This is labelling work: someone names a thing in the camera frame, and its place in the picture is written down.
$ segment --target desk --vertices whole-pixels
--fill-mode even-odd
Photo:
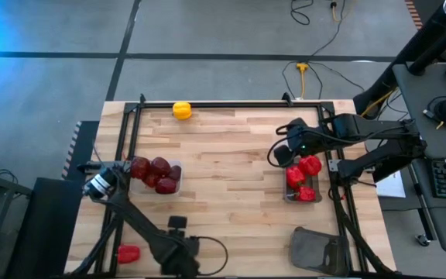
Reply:
[[[446,126],[436,130],[435,123],[426,118],[422,111],[434,97],[446,96],[445,71],[446,64],[435,64],[427,67],[423,75],[414,76],[407,71],[405,65],[393,67],[410,116],[416,120],[422,138],[427,141],[425,155],[431,159],[446,158]],[[426,206],[428,208],[446,207],[446,199],[433,197],[432,182],[427,173],[426,161],[415,160],[412,166]],[[429,209],[429,213],[440,244],[446,251],[446,208]]]
[[[96,138],[102,160],[114,159],[124,105],[124,102],[105,103]],[[334,101],[334,106],[336,113],[355,111],[350,100]],[[297,226],[338,235],[333,202],[328,198],[328,172],[324,167],[319,174],[321,202],[293,205],[283,200],[283,170],[266,162],[269,147],[281,138],[274,134],[276,127],[296,117],[303,118],[308,125],[317,125],[315,108],[199,108],[182,122],[172,116],[170,109],[144,108],[136,155],[180,160],[183,185],[179,197],[132,194],[132,202],[162,229],[166,228],[170,215],[185,215],[187,235],[221,240],[230,257],[218,276],[317,275],[291,265],[289,241]],[[129,134],[126,139],[125,153]],[[357,144],[345,149],[345,156],[352,159],[364,152],[364,145]],[[324,165],[324,154],[318,155]],[[362,180],[372,182],[370,175],[364,175]],[[363,236],[385,265],[395,270],[375,188],[358,184],[352,190]],[[104,210],[103,205],[88,198],[82,200],[67,270],[73,270],[98,239]],[[120,265],[118,276],[159,275],[160,267],[146,242],[127,224],[122,240],[139,245],[142,258]],[[352,240],[350,245],[357,267]],[[203,240],[197,259],[201,272],[209,272],[221,266],[224,254],[217,244]]]

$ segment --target wooden table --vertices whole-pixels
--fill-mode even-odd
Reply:
[[[335,111],[355,113],[351,100],[333,101]],[[102,160],[114,160],[124,102],[106,102],[101,115],[96,147]],[[317,126],[315,108],[200,108],[178,121],[169,109],[143,109],[136,155],[164,157],[183,164],[179,197],[158,194],[130,195],[132,202],[161,229],[170,215],[188,217],[187,234],[212,236],[229,252],[227,267],[219,276],[314,276],[313,271],[294,267],[289,260],[289,242],[297,226],[338,235],[333,202],[328,198],[330,182],[326,167],[319,174],[323,200],[317,204],[292,205],[283,200],[283,170],[266,162],[270,146],[281,137],[277,126],[301,117]],[[130,117],[125,141],[127,153],[132,126]],[[365,153],[363,143],[345,149],[347,159]],[[324,154],[318,154],[325,165]],[[363,181],[372,177],[363,174]],[[135,182],[131,189],[138,189]],[[384,264],[395,270],[392,251],[376,189],[352,187],[361,232]],[[97,241],[105,208],[84,198],[77,218],[67,270],[73,270]],[[156,276],[157,264],[146,242],[125,224],[122,242],[141,247],[135,263],[118,266],[118,276]],[[358,267],[355,244],[350,239],[354,266]],[[197,259],[201,272],[218,269],[224,260],[220,246],[201,240]]]

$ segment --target gray floor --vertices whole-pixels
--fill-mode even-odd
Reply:
[[[0,0],[0,51],[118,52],[133,0],[11,2]],[[144,0],[131,53],[310,54],[335,32],[329,2],[305,11],[309,26],[289,15],[285,0]],[[338,38],[322,55],[394,56],[416,32],[404,0],[358,0]],[[387,64],[324,62],[368,88]],[[285,61],[127,60],[115,100],[278,99],[286,91]],[[0,58],[0,168],[32,187],[36,177],[59,178],[74,125],[97,120],[114,59]],[[321,65],[322,98],[352,98],[360,89]],[[296,95],[300,75],[286,75]],[[306,98],[319,82],[307,72]],[[394,107],[404,109],[402,98]],[[386,110],[383,119],[403,114]],[[417,207],[413,201],[383,201]],[[416,212],[386,212],[386,227],[400,271],[446,277],[446,253],[438,242],[418,246]]]

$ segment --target red bell pepper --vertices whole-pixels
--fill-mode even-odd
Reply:
[[[306,177],[300,172],[299,167],[292,166],[286,169],[286,182],[292,189],[298,189],[306,184]]]
[[[303,174],[315,176],[321,171],[321,161],[314,155],[300,159],[299,169]]]
[[[300,187],[295,199],[299,202],[314,202],[316,200],[316,192],[309,187]]]
[[[118,247],[118,263],[128,264],[140,258],[140,248],[133,245],[120,245]]]

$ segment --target yellow bell pepper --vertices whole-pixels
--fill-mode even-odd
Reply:
[[[189,119],[192,116],[190,104],[187,102],[176,102],[173,104],[173,116],[178,120]]]

